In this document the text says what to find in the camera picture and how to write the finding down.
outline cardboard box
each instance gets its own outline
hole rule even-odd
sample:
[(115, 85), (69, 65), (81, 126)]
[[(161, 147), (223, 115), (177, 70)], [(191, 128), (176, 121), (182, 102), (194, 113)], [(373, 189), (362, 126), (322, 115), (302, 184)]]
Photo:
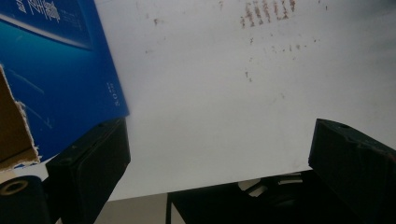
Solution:
[(92, 0), (2, 1), (0, 32), (0, 170), (128, 115)]

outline torn cardboard edge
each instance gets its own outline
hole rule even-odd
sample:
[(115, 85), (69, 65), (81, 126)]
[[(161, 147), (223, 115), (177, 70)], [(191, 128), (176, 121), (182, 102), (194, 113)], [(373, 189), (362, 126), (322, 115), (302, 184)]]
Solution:
[(39, 163), (22, 102), (15, 101), (0, 64), (0, 172)]

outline brown cardboard edge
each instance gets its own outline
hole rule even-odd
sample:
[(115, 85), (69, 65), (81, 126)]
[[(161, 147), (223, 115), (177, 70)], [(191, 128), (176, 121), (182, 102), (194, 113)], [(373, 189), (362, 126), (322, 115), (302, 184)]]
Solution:
[(8, 92), (20, 113), (19, 115), (21, 116), (21, 120), (24, 124), (24, 129), (25, 129), (25, 132), (23, 132), (21, 134), (27, 134), (28, 138), (30, 139), (30, 148), (26, 148), (23, 151), (16, 152), (16, 154), (13, 155), (12, 157), (10, 157), (9, 159), (6, 159), (6, 160), (3, 160), (0, 162), (0, 172), (4, 172), (7, 170), (11, 170), (18, 165), (31, 165), (33, 163), (39, 163), (40, 160), (39, 160), (38, 152), (37, 152), (38, 148), (35, 147), (35, 142), (34, 142), (33, 136), (29, 129), (29, 125), (28, 125), (27, 118), (26, 118), (26, 113), (24, 111), (24, 105), (22, 102), (15, 101), (15, 98), (12, 95), (12, 91), (7, 83), (7, 78), (6, 78), (5, 72), (3, 70), (2, 64), (0, 64), (0, 78), (2, 78), (6, 82)]

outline white surface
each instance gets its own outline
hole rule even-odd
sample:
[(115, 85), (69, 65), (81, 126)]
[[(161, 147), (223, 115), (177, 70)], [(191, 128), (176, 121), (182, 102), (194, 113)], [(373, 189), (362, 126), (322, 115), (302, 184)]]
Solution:
[(111, 200), (308, 169), (316, 118), (396, 148), (396, 3), (267, 2), (96, 0), (132, 111)]

